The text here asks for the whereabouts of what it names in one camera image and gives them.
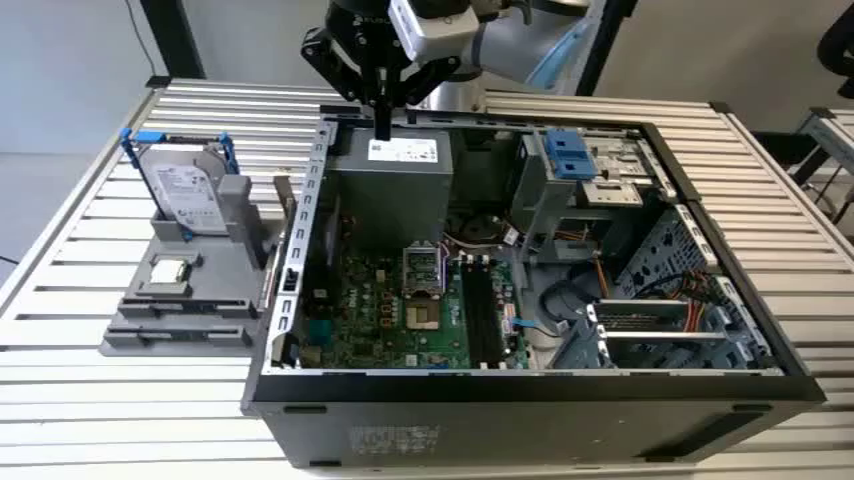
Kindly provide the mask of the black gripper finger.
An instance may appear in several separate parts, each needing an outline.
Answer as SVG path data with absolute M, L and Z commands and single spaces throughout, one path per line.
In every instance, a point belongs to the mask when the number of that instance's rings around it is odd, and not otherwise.
M 382 140 L 382 80 L 367 37 L 358 32 L 338 42 L 327 29 L 312 28 L 303 38 L 300 54 L 340 96 L 372 109 L 374 138 Z
M 429 61 L 415 73 L 402 78 L 403 64 L 386 69 L 382 96 L 382 139 L 391 138 L 392 111 L 418 104 L 461 67 L 461 58 L 451 56 Z

